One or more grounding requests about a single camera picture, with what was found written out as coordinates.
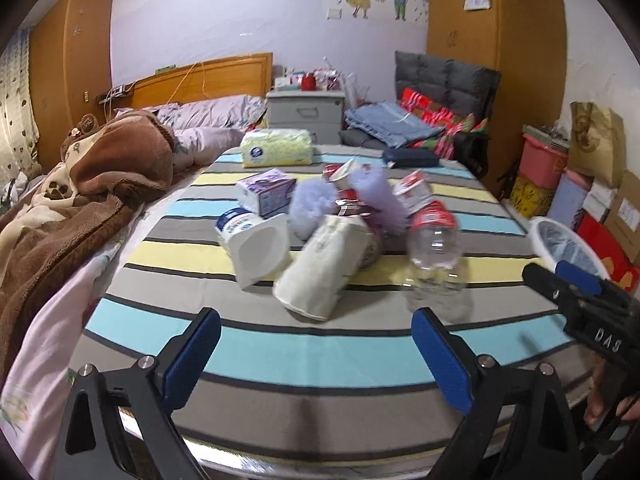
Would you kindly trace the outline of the person's right hand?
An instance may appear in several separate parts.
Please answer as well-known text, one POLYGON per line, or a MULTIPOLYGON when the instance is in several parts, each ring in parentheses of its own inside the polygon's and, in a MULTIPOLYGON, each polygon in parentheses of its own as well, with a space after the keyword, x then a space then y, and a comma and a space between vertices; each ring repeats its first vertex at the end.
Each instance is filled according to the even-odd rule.
MULTIPOLYGON (((607 401, 604 397, 606 378, 608 378, 608 363, 604 359, 597 358, 596 366, 591 375, 590 393, 584 414, 584 421, 589 427, 592 427, 613 404, 612 401, 607 401)), ((622 422, 638 420, 640 417, 639 400, 634 396, 628 396, 617 404, 615 413, 622 422)))

